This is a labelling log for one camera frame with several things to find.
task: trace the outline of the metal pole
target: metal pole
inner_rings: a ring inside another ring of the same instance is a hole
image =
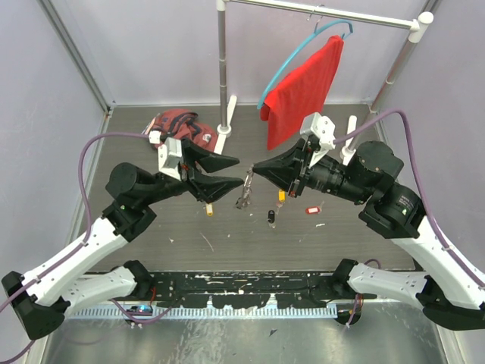
[[[278,0],[230,0],[232,2],[240,2],[242,4],[264,6],[266,8],[276,8],[289,11],[296,11],[299,13],[307,13],[314,15],[323,15],[325,17],[335,17],[337,19],[347,19],[360,21],[362,23],[385,25],[388,27],[402,28],[407,30],[417,30],[417,23],[415,20],[402,20],[392,17],[379,17],[377,15],[360,14],[352,11],[343,11],[330,8],[318,7],[315,5],[297,4],[294,2],[282,2]]]
[[[437,3],[439,3],[440,1],[441,0],[429,0],[424,8],[427,8],[429,6],[430,8],[436,9],[436,6],[438,5]],[[409,57],[415,50],[416,45],[421,40],[424,31],[427,29],[427,26],[431,24],[431,22],[433,22],[433,15],[430,12],[421,13],[418,17],[418,22],[420,24],[420,27],[422,28],[419,32],[420,34],[413,34],[413,32],[410,32],[410,35],[408,36],[404,45],[401,48],[401,52],[399,52],[396,60],[393,63],[393,66],[387,74],[384,83],[380,87],[379,93],[377,94],[374,102],[372,102],[372,105],[369,107],[369,112],[364,119],[364,122],[369,121],[379,113],[383,103],[386,101],[386,98],[390,93],[390,90],[393,88],[393,84],[396,82],[397,78],[404,69],[404,66],[408,62]],[[356,136],[354,137],[354,139],[352,139],[352,142],[350,142],[349,144],[349,150],[352,151],[355,149],[358,144],[358,139],[359,136]]]
[[[221,128],[227,129],[227,75],[226,75],[226,11],[217,10],[219,32],[219,90],[221,93]]]
[[[429,11],[430,13],[436,13],[438,7],[441,4],[441,0],[427,0],[426,4],[424,4],[423,9],[421,10],[421,13],[424,13],[425,11]]]

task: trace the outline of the red towel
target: red towel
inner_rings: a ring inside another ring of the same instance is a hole
[[[298,132],[305,116],[322,111],[342,49],[342,38],[331,36],[322,49],[268,93],[259,114],[268,121],[268,150]]]

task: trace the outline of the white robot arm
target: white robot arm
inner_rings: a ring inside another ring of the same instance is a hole
[[[160,132],[150,141],[160,143]],[[138,261],[129,261],[111,272],[83,281],[78,278],[97,262],[137,238],[153,222],[152,203],[191,192],[198,201],[219,200],[244,181],[232,177],[209,177],[239,163],[239,159],[208,152],[190,140],[167,138],[158,148],[157,174],[150,174],[130,163],[121,163],[111,172],[106,190],[113,203],[92,224],[87,243],[84,234],[37,268],[21,275],[12,271],[2,285],[12,297],[29,282],[36,281],[11,302],[30,339],[44,337],[75,312],[117,297],[149,296],[153,278]],[[47,275],[41,274],[77,250],[67,261]]]
[[[365,204],[359,218],[403,248],[424,271],[394,272],[344,259],[333,273],[341,297],[372,293],[422,309],[445,328],[485,328],[485,275],[442,233],[435,234],[421,198],[396,182],[403,162],[382,142],[362,143],[347,163],[327,152],[335,148],[335,126],[318,113],[302,123],[303,136],[289,151],[254,164],[253,171],[289,196],[305,187]]]

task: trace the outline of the wooden floor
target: wooden floor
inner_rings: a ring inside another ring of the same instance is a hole
[[[108,131],[140,133],[165,108],[116,108]],[[191,107],[200,121],[214,128],[219,120],[217,106]],[[361,120],[364,105],[328,105],[324,114],[343,135],[349,115]],[[259,120],[255,106],[239,105],[233,116],[233,133],[224,154],[238,157],[240,164],[219,172],[241,177],[254,162],[273,157],[291,147],[292,140],[269,152],[266,150],[267,125]],[[376,140],[370,130],[362,139]],[[333,151],[331,156],[338,156]],[[142,140],[110,138],[105,141],[90,192],[93,216],[111,203],[105,192],[111,169],[120,162],[131,162],[152,173],[157,171],[156,154]],[[379,259],[384,268],[414,268],[411,257],[390,241],[377,236],[358,219],[361,206],[307,189],[298,199],[288,199],[280,209],[276,227],[266,222],[268,210],[276,210],[277,188],[255,176],[252,204],[247,210],[235,209],[241,189],[234,190],[214,204],[214,216],[205,214],[205,205],[188,193],[153,205],[157,219],[149,229],[95,266],[107,271],[127,260],[138,259],[150,271],[163,270],[334,270],[342,258],[364,261]],[[309,206],[323,203],[319,215],[306,215]]]

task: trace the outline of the clothes hanger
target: clothes hanger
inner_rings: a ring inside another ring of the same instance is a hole
[[[334,26],[336,24],[341,24],[341,23],[345,23],[345,24],[348,24],[349,25],[349,32],[347,34],[343,34],[342,35],[342,39],[345,39],[347,36],[349,36],[352,33],[354,33],[354,27],[352,26],[352,23],[350,21],[348,21],[348,20],[335,20],[335,21],[331,21],[330,23],[325,24],[321,28],[317,29],[318,23],[320,22],[321,18],[315,24],[315,29],[314,29],[313,33],[307,39],[305,39],[303,41],[303,43],[300,44],[298,46],[298,48],[295,49],[293,51],[293,53],[285,60],[285,62],[281,65],[280,69],[276,72],[276,74],[271,79],[270,83],[266,86],[266,89],[264,89],[264,92],[261,95],[261,98],[259,99],[258,109],[260,109],[260,108],[263,107],[263,104],[264,104],[264,101],[266,99],[266,96],[273,89],[274,84],[276,83],[276,81],[278,80],[278,78],[280,78],[280,75],[285,71],[285,68],[288,66],[288,64],[296,57],[297,54],[300,53],[300,51],[302,49],[304,49],[307,46],[307,44],[309,44],[320,33],[322,33],[323,31],[327,30],[328,28],[330,28],[330,27],[332,27],[332,26]]]

